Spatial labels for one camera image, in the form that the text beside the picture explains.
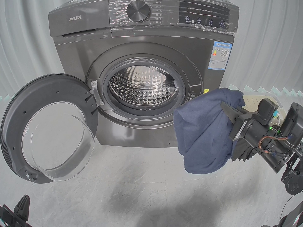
control knob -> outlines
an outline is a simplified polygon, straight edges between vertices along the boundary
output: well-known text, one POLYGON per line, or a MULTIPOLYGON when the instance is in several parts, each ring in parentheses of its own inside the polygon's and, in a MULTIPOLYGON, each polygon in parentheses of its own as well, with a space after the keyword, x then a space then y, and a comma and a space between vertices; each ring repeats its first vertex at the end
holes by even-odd
POLYGON ((126 13, 131 20, 139 22, 149 15, 149 6, 141 0, 136 0, 127 6, 126 13))

aux logo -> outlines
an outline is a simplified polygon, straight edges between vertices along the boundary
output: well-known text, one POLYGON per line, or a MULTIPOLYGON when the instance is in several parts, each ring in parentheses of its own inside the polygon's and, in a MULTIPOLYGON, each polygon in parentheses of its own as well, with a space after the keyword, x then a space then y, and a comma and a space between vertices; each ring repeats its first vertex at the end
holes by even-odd
POLYGON ((82 16, 82 15, 77 16, 77 17, 71 17, 69 20, 72 21, 72 20, 82 19, 81 16, 82 16))

blue cloth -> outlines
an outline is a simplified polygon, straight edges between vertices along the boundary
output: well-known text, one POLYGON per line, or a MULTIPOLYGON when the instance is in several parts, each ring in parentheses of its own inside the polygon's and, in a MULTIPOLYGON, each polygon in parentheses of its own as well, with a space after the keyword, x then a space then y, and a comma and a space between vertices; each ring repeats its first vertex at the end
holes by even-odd
POLYGON ((184 167, 193 174, 220 169, 232 156, 236 141, 229 138, 232 122, 221 101, 232 107, 244 106, 243 93, 217 88, 174 109, 174 127, 184 167))

door glass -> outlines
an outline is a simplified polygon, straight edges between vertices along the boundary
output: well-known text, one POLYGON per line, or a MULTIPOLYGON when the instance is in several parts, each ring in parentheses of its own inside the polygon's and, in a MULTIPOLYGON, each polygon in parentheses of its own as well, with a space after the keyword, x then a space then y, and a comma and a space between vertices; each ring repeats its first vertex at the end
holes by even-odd
POLYGON ((74 104, 57 102, 38 111, 22 137, 28 164, 54 181, 76 176, 88 163, 94 136, 74 104))

floor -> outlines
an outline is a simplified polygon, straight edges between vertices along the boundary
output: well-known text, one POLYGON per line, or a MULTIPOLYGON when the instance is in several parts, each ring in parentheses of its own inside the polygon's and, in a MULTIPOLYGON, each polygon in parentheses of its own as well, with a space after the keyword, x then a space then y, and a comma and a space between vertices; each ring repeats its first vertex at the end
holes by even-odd
MULTIPOLYGON (((0 203, 11 209, 27 194, 35 226, 251 226, 278 224, 290 198, 258 155, 217 172, 184 170, 177 148, 102 146, 71 180, 33 184, 16 176, 0 156, 0 203)), ((293 198, 284 213, 297 206, 293 198)))

